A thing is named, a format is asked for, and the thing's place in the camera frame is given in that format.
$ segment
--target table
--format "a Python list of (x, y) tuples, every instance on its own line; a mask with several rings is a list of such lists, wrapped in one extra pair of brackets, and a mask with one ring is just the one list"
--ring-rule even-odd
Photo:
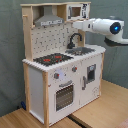
[(71, 117), (87, 128), (115, 128), (128, 118), (128, 89), (102, 80), (101, 97)]
[[(0, 128), (44, 128), (37, 119), (23, 109), (0, 118)], [(64, 118), (50, 128), (81, 128), (69, 118)]]

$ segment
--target wall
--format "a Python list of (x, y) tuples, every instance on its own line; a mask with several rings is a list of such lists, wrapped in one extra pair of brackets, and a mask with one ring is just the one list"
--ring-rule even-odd
[[(91, 18), (115, 15), (124, 19), (123, 37), (128, 38), (127, 0), (86, 1), (92, 2)], [(0, 116), (14, 111), (22, 100), (25, 101), (22, 66), (25, 54), (20, 4), (43, 2), (67, 2), (67, 0), (0, 0)], [(87, 43), (106, 48), (103, 78), (128, 88), (128, 47), (110, 48), (103, 40), (102, 35), (86, 34)]]

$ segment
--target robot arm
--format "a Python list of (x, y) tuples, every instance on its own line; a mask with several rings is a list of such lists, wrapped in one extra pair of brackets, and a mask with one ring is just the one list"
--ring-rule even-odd
[(106, 19), (90, 19), (73, 22), (73, 27), (92, 33), (105, 35), (105, 43), (108, 46), (128, 46), (128, 39), (123, 39), (124, 21), (110, 16)]

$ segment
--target microwave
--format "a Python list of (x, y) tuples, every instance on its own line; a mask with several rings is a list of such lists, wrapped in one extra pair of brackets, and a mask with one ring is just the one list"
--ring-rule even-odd
[(89, 18), (90, 4), (67, 5), (67, 21), (83, 20)]

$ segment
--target sink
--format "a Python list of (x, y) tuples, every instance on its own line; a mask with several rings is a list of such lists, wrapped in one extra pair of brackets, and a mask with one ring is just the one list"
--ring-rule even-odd
[(80, 56), (94, 51), (95, 51), (94, 49), (90, 49), (86, 47), (78, 47), (78, 48), (68, 49), (65, 51), (65, 53), (72, 54), (75, 56)]

